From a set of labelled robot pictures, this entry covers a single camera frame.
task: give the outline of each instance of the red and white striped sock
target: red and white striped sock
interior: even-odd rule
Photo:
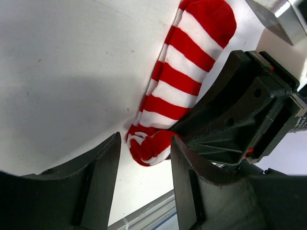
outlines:
[[[183,0],[154,67],[137,119],[127,134],[133,159],[143,166],[170,153],[168,131],[196,103],[201,83],[236,30],[224,0]]]

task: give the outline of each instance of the white stripe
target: white stripe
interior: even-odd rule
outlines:
[[[158,61],[161,61],[161,62],[163,62],[163,63],[165,62],[165,57],[166,57],[167,48],[168,48],[168,45],[164,43],[164,45],[163,45],[163,47],[162,47],[162,50],[161,50],[161,52],[160,52]]]
[[[214,41],[190,13],[184,11],[178,25],[205,53],[217,60],[223,48]]]
[[[177,120],[171,119],[167,116],[144,110],[140,120],[140,125],[144,127],[168,129],[176,122]]]
[[[157,85],[158,85],[158,82],[154,79],[151,79],[150,82],[149,82],[149,86],[148,86],[146,95],[149,96],[150,94],[152,94],[152,92],[155,90]]]
[[[143,133],[143,132],[135,132],[134,135],[137,135],[137,136],[142,137],[144,139],[148,136],[146,133]]]
[[[161,98],[170,104],[183,108],[192,108],[197,100],[197,96],[183,92],[162,80],[159,81],[159,84],[153,91],[152,95]]]
[[[173,26],[177,27],[181,18],[182,18],[182,13],[183,13],[183,10],[182,9],[178,9],[177,11],[177,14],[176,14],[176,18],[174,20],[174,23],[173,23]]]
[[[133,122],[133,125],[134,126],[138,126],[139,122],[140,122],[140,119],[141,119],[141,116],[142,116],[142,112],[139,112],[138,113],[138,117],[134,120]]]
[[[206,71],[199,68],[171,45],[168,46],[165,62],[167,62],[173,69],[189,76],[199,83],[202,83],[207,75]]]
[[[130,140],[136,140],[136,142],[139,144],[139,145],[141,145],[142,143],[143,143],[143,141],[144,141],[144,138],[141,138],[141,137],[139,137],[139,136],[136,136],[136,135],[132,135],[131,136],[131,139]]]
[[[131,138],[131,134],[128,134],[128,138],[127,138],[128,149],[131,148],[130,138]]]
[[[147,161],[143,161],[143,160],[142,160],[142,162],[144,162],[144,163],[146,163],[146,164],[149,164],[149,165],[153,166],[153,165],[156,165],[156,164],[158,164],[158,163],[164,161],[164,160],[168,157],[168,155],[169,155],[170,153],[171,153],[171,146],[168,146],[168,147],[167,147],[164,151],[162,151],[158,156],[152,157],[152,158],[150,158],[150,159],[147,160]]]

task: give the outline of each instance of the black mount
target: black mount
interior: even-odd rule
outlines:
[[[265,174],[241,163],[220,169],[173,137],[171,161],[180,230],[301,230],[307,226],[306,176]]]
[[[213,86],[170,130],[212,162],[258,162],[288,132],[307,129],[307,97],[298,86],[267,53],[233,51]]]
[[[40,175],[0,172],[1,230],[106,230],[120,134]]]

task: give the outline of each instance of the screw hole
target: screw hole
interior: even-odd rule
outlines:
[[[235,120],[233,118],[229,118],[226,122],[228,127],[233,126],[235,124]]]
[[[260,98],[260,97],[261,97],[261,94],[262,94],[261,89],[256,89],[255,92],[254,92],[254,96],[255,96],[256,98]]]

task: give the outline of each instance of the white surface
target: white surface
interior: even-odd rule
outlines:
[[[229,2],[238,29],[202,94],[229,52],[255,49],[261,35],[262,25],[244,0]],[[0,169],[40,173],[116,131],[124,136],[179,0],[0,3]],[[172,188],[169,161],[141,167],[123,144],[109,223]]]
[[[268,157],[256,165],[264,170],[275,169],[287,175],[307,175],[307,131],[289,133]]]
[[[298,90],[306,85],[307,36],[295,46],[292,46],[271,31],[265,29],[256,50],[258,52],[265,50],[272,58],[295,76],[300,82]]]

